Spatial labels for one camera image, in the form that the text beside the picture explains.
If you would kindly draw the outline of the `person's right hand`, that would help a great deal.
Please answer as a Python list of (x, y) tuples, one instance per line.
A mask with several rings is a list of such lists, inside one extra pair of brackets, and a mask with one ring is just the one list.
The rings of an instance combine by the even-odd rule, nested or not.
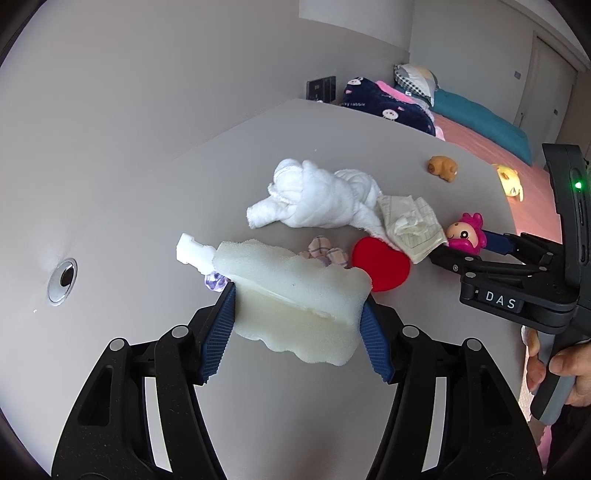
[[(538, 333), (522, 328), (522, 339), (527, 346), (526, 385), (533, 393), (546, 376), (547, 367), (539, 359), (541, 344)], [(574, 377), (575, 384), (566, 400), (573, 407), (587, 407), (591, 402), (591, 346), (583, 343), (557, 353), (549, 362), (550, 373), (561, 377)]]

